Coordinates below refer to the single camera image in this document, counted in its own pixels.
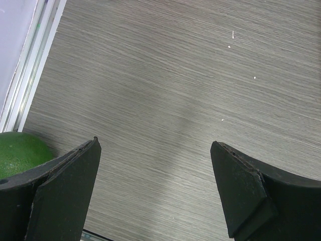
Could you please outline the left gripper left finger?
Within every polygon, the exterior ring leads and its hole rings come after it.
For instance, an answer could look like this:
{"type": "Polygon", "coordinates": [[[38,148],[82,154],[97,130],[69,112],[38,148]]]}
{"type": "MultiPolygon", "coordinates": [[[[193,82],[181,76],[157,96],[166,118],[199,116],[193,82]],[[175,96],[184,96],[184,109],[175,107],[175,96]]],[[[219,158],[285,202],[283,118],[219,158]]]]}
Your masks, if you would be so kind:
{"type": "Polygon", "coordinates": [[[100,163],[97,137],[1,179],[1,240],[80,240],[100,163]]]}

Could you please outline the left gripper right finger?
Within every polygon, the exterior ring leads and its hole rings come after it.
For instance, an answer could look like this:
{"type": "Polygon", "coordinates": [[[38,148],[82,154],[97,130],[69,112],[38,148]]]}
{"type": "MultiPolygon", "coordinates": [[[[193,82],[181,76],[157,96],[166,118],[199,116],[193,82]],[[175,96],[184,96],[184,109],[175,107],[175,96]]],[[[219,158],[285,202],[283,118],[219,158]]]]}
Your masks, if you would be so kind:
{"type": "Polygon", "coordinates": [[[320,240],[320,181],[284,171],[223,143],[211,160],[228,236],[320,240]]]}

